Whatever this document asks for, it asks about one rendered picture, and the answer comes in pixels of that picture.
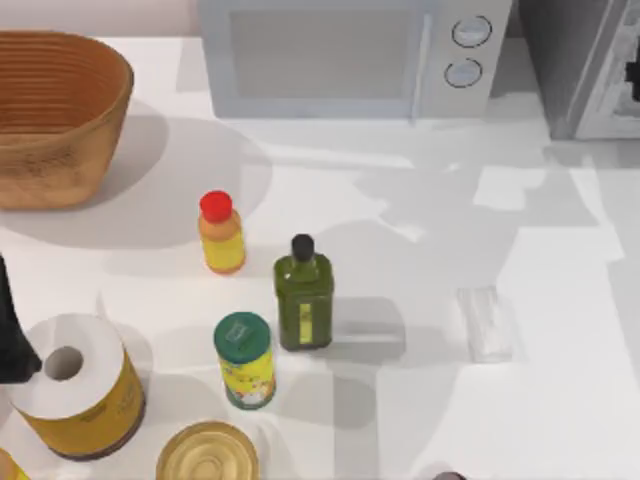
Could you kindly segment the green bottle with black cap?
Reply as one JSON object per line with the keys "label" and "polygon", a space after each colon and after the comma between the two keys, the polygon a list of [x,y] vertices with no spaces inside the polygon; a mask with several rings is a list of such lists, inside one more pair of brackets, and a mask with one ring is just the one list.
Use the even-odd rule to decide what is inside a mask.
{"label": "green bottle with black cap", "polygon": [[332,341],[333,268],[309,234],[297,234],[291,251],[274,263],[279,340],[290,351],[313,350]]}

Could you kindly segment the yellow bottle with red cap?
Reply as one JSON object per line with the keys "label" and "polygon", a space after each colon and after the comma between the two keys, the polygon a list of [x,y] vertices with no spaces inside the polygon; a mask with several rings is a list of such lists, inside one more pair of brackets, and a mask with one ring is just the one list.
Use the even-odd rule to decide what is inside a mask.
{"label": "yellow bottle with red cap", "polygon": [[231,196],[222,190],[199,201],[198,230],[206,265],[219,274],[239,270],[246,259],[242,222]]}

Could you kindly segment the yellow can with green lid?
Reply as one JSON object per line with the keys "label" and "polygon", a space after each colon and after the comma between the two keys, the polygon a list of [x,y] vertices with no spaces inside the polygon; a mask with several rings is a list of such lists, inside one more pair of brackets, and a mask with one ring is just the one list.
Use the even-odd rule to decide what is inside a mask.
{"label": "yellow can with green lid", "polygon": [[222,318],[213,343],[229,401],[239,409],[257,410],[276,391],[276,378],[267,322],[252,312],[234,312]]}

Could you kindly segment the microwave oven door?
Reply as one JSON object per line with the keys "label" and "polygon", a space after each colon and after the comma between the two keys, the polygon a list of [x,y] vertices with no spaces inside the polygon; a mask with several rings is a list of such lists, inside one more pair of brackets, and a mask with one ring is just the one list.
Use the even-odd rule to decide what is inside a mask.
{"label": "microwave oven door", "polygon": [[409,118],[430,0],[198,0],[219,118]]}

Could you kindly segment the pale microwave oven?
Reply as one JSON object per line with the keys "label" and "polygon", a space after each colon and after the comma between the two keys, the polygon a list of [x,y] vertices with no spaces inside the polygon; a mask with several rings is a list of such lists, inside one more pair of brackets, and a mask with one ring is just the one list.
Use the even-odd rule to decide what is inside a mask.
{"label": "pale microwave oven", "polygon": [[221,118],[483,114],[513,0],[198,0]]}

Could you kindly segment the round microwave knob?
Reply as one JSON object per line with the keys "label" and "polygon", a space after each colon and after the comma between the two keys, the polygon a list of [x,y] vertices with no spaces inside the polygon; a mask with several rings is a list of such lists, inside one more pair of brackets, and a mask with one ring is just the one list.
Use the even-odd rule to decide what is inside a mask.
{"label": "round microwave knob", "polygon": [[450,63],[444,70],[444,80],[455,89],[465,89],[477,84],[483,76],[483,66],[474,59]]}
{"label": "round microwave knob", "polygon": [[462,48],[479,47],[491,34],[491,22],[481,15],[461,19],[452,28],[452,40]]}

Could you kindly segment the yellow wrapped paper roll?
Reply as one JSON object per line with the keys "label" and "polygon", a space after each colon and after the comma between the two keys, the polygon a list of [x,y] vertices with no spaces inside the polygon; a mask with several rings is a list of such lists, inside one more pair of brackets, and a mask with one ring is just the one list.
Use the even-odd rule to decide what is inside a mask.
{"label": "yellow wrapped paper roll", "polygon": [[42,370],[8,388],[10,404],[56,455],[105,457],[138,430],[146,399],[117,329],[90,314],[67,313],[26,332]]}

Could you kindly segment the brown woven basket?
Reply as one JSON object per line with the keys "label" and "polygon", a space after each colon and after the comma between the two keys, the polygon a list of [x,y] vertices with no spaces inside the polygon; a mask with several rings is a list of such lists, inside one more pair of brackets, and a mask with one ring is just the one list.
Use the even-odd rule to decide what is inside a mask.
{"label": "brown woven basket", "polygon": [[125,57],[78,34],[0,30],[0,209],[58,209],[97,193],[134,86]]}

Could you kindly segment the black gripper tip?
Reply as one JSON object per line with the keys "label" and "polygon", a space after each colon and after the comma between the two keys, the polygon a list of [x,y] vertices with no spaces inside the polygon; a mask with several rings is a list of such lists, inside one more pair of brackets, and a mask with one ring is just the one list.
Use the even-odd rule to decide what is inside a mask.
{"label": "black gripper tip", "polygon": [[42,361],[18,320],[6,263],[0,254],[0,385],[22,384],[42,369]]}

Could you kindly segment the yellow packet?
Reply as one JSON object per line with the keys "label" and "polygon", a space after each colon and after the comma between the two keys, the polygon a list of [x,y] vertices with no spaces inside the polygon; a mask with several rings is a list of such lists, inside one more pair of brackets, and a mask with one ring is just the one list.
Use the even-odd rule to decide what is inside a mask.
{"label": "yellow packet", "polygon": [[11,455],[0,448],[0,480],[31,480]]}

